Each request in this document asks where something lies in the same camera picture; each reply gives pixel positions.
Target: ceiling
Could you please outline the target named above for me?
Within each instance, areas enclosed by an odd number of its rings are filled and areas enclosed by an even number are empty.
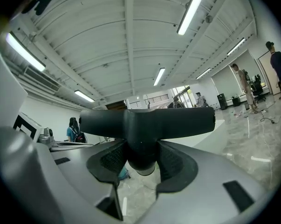
[[[202,0],[187,32],[177,34],[189,0],[52,0],[11,23],[12,31],[60,89],[51,95],[87,108],[196,81],[217,69],[238,39],[256,35],[248,0]],[[206,22],[211,15],[213,21]],[[8,45],[17,70],[28,63]],[[154,87],[160,68],[165,72]],[[81,90],[95,100],[74,94]]]

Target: box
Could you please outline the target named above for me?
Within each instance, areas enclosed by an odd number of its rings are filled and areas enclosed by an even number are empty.
[[[37,142],[40,134],[43,133],[42,126],[22,112],[18,113],[13,129],[26,133],[34,142]]]

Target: office chair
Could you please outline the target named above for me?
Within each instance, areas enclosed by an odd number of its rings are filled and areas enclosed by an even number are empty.
[[[250,83],[252,88],[252,93],[255,101],[258,103],[260,100],[266,101],[265,95],[263,94],[263,89],[260,83],[260,75],[256,75],[252,79],[253,81]]]

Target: black vent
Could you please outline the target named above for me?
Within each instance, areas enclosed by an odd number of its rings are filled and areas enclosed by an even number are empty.
[[[46,75],[42,74],[41,72],[37,70],[33,70],[31,68],[27,68],[24,74],[26,77],[33,79],[37,81],[37,83],[41,83],[42,85],[54,90],[58,91],[60,88],[60,85],[55,82],[54,80],[50,79]]]

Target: fluorescent light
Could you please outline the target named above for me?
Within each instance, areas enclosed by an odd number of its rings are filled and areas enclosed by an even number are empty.
[[[183,16],[183,19],[178,27],[179,35],[185,34],[200,3],[201,3],[201,0],[190,0],[190,5],[188,6],[188,9],[186,10],[186,12]]]
[[[240,40],[239,43],[236,44],[236,45],[234,46],[234,48],[232,48],[232,49],[228,52],[227,55],[229,56],[230,54],[232,54],[232,53],[234,52],[234,50],[236,50],[244,41],[245,41],[244,38],[243,38],[242,40]]]
[[[196,79],[198,80],[199,78],[201,78],[202,76],[204,76],[206,73],[208,73],[211,70],[211,68],[207,69],[204,73],[202,73],[199,77],[197,77]]]
[[[76,95],[79,95],[80,97],[86,99],[89,102],[94,102],[93,99],[91,99],[90,97],[86,96],[85,94],[83,94],[81,91],[75,91],[74,92]]]
[[[34,58],[11,33],[8,33],[6,41],[20,56],[27,60],[36,69],[39,71],[45,70],[45,66],[37,61],[37,59]]]
[[[154,83],[154,86],[156,86],[156,85],[158,84],[158,82],[159,82],[159,80],[161,79],[161,77],[162,77],[164,71],[165,71],[165,68],[160,68],[159,74],[157,75],[157,78],[156,78],[156,81],[155,81],[155,83]]]
[[[255,160],[255,161],[261,161],[261,162],[271,162],[270,159],[254,158],[253,156],[251,156],[251,159],[252,159],[252,160]]]

